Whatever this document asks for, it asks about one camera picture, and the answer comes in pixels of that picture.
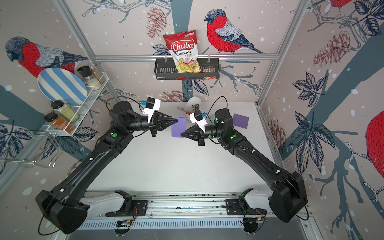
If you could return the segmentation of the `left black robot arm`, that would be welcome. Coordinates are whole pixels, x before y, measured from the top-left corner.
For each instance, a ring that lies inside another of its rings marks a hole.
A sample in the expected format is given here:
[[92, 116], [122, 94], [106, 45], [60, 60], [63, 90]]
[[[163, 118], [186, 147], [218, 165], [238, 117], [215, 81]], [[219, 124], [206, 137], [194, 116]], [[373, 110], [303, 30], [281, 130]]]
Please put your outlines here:
[[82, 198], [102, 170], [134, 139], [135, 131], [150, 131], [155, 137], [157, 132], [177, 123], [176, 118], [159, 112], [160, 104], [160, 100], [148, 98], [142, 115], [129, 102], [115, 104], [109, 112], [112, 125], [90, 156], [51, 191], [41, 191], [36, 196], [43, 217], [64, 234], [73, 233], [85, 221], [102, 214], [124, 213], [136, 218], [139, 211], [132, 206], [132, 196], [124, 191], [94, 200]]

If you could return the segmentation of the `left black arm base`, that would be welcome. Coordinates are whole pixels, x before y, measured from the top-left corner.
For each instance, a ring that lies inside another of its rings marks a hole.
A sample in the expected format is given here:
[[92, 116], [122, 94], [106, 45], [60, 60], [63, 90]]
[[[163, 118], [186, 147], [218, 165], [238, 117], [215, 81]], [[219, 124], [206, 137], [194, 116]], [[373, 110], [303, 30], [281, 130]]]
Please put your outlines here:
[[148, 208], [147, 200], [133, 200], [128, 193], [117, 190], [115, 194], [123, 198], [121, 207], [116, 211], [106, 213], [106, 217], [144, 217]]

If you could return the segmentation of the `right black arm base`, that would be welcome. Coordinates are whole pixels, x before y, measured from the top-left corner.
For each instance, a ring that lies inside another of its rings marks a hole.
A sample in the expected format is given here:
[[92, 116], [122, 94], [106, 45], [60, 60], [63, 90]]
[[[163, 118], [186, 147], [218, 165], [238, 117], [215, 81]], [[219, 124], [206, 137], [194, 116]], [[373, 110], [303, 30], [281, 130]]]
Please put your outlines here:
[[222, 208], [226, 209], [226, 213], [229, 216], [265, 216], [268, 210], [270, 210], [267, 196], [259, 194], [254, 188], [246, 189], [236, 199], [226, 199]]

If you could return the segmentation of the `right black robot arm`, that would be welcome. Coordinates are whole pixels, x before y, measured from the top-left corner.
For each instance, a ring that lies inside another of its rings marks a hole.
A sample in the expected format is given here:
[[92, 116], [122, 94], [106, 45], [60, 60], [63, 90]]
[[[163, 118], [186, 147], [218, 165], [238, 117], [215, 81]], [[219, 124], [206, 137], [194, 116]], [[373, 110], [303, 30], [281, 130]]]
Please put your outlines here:
[[247, 138], [234, 128], [233, 117], [227, 108], [216, 111], [214, 122], [209, 125], [206, 114], [195, 111], [190, 114], [194, 126], [181, 135], [205, 145], [206, 139], [217, 138], [224, 150], [248, 164], [269, 186], [272, 195], [269, 205], [272, 212], [288, 223], [308, 203], [303, 177], [279, 167], [259, 152]]

